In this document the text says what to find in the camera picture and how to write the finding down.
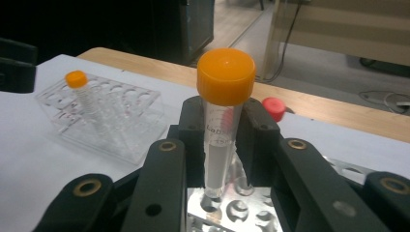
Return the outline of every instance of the orange cap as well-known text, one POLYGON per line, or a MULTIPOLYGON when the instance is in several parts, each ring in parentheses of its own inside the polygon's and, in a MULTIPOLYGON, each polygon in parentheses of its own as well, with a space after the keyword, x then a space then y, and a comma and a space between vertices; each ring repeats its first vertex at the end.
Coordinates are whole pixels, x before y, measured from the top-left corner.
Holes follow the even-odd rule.
POLYGON ((70 88, 81 88, 88 82, 87 76, 82 71, 73 71, 66 74, 66 82, 70 88))
POLYGON ((245 52, 234 48, 213 49, 198 61, 196 88, 207 102, 236 105, 250 97, 255 75, 253 59, 245 52))

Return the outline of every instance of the small tube with orange cap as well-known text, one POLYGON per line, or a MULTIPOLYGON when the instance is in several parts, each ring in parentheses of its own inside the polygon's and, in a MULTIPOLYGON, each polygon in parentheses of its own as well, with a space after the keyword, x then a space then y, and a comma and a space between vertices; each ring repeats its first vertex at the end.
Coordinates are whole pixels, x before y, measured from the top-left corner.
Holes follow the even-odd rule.
POLYGON ((79 104, 84 111, 84 119, 91 123, 100 137, 108 136, 108 129, 97 102, 89 88, 87 75, 82 71, 73 71, 66 74, 66 83, 73 89, 79 104))
POLYGON ((235 149, 242 106, 253 89, 253 59, 234 48, 213 49, 197 64, 197 90, 205 118, 205 194, 221 197, 235 149))

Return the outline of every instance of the white surface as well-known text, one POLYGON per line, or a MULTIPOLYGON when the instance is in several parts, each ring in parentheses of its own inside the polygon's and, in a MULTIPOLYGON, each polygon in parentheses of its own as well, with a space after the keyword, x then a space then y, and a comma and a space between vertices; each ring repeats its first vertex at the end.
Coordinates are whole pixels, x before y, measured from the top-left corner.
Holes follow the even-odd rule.
MULTIPOLYGON (((60 55, 38 67, 36 91, 0 92, 0 231, 31 231, 61 188, 87 173, 113 181, 137 166, 86 151, 55 136, 35 96, 73 70, 161 91, 169 124, 178 124, 182 102, 195 89, 60 55)), ((324 156, 410 178, 410 144, 287 114, 280 122, 285 137, 312 143, 324 156)))

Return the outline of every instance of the red cap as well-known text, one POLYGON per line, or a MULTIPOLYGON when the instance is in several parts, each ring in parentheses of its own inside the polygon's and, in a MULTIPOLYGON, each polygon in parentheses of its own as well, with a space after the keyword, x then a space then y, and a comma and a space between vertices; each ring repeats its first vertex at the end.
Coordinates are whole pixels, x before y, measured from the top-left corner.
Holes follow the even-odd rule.
POLYGON ((286 111, 286 105, 283 101, 276 98, 267 98, 263 100, 262 104, 276 122, 282 119, 284 111, 286 111))

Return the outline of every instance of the cable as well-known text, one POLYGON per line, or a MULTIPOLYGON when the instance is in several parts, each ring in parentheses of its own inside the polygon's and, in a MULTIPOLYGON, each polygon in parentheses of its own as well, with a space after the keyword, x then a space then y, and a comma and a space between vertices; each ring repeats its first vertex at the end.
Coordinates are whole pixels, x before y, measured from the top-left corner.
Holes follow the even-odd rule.
POLYGON ((278 70, 275 72, 275 74, 271 78, 265 79, 264 80, 265 82, 274 81, 276 78, 278 78, 279 74, 281 73, 283 69, 284 55, 286 53, 287 44, 289 43, 290 35, 292 34, 293 26, 295 25, 296 17, 298 16, 299 10, 301 9, 302 2, 303 0, 299 0, 298 7, 296 8, 295 16, 293 17, 292 24, 290 25, 289 32, 287 33, 286 40, 284 42, 283 49, 282 49, 282 54, 281 54, 278 70))
POLYGON ((392 97, 392 96, 402 96, 402 97, 407 98, 407 99, 410 100, 410 95, 399 94, 399 93, 395 93, 395 92, 392 92, 392 91, 370 90, 370 91, 363 91, 363 92, 360 92, 360 93, 359 93, 359 97, 360 97, 362 100, 364 100, 364 101, 366 101, 366 102, 373 103, 373 104, 379 104, 379 105, 386 106, 392 113, 397 113, 397 114, 405 114, 405 113, 407 113, 407 112, 409 111, 408 108, 407 108, 407 109, 404 109, 403 111, 398 111, 398 110, 395 110, 395 109, 393 109, 392 107, 390 107, 390 104, 389 104, 389 102, 388 102, 388 98, 390 98, 390 97, 392 97), (369 94, 369 93, 386 93, 386 95, 383 97, 383 103, 379 103, 379 102, 376 102, 376 101, 371 101, 371 100, 369 100, 369 99, 368 99, 368 95, 367 95, 367 94, 369 94))

